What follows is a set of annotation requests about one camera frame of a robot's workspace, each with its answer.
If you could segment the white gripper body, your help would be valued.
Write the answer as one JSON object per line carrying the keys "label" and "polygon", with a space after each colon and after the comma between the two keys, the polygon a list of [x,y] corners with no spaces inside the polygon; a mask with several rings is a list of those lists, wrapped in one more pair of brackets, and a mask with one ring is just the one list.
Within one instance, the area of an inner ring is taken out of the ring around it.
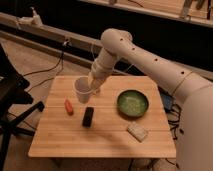
{"label": "white gripper body", "polygon": [[105,78],[96,78],[92,72],[88,74],[88,86],[91,90],[99,90],[102,84],[105,82]]}

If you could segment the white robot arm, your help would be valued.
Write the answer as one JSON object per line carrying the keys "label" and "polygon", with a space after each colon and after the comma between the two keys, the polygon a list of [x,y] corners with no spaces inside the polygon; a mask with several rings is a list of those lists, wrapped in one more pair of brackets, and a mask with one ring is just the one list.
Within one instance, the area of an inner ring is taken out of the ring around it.
{"label": "white robot arm", "polygon": [[123,57],[149,76],[181,106],[177,171],[213,171],[213,82],[132,43],[129,32],[107,29],[92,64],[89,86],[99,88]]}

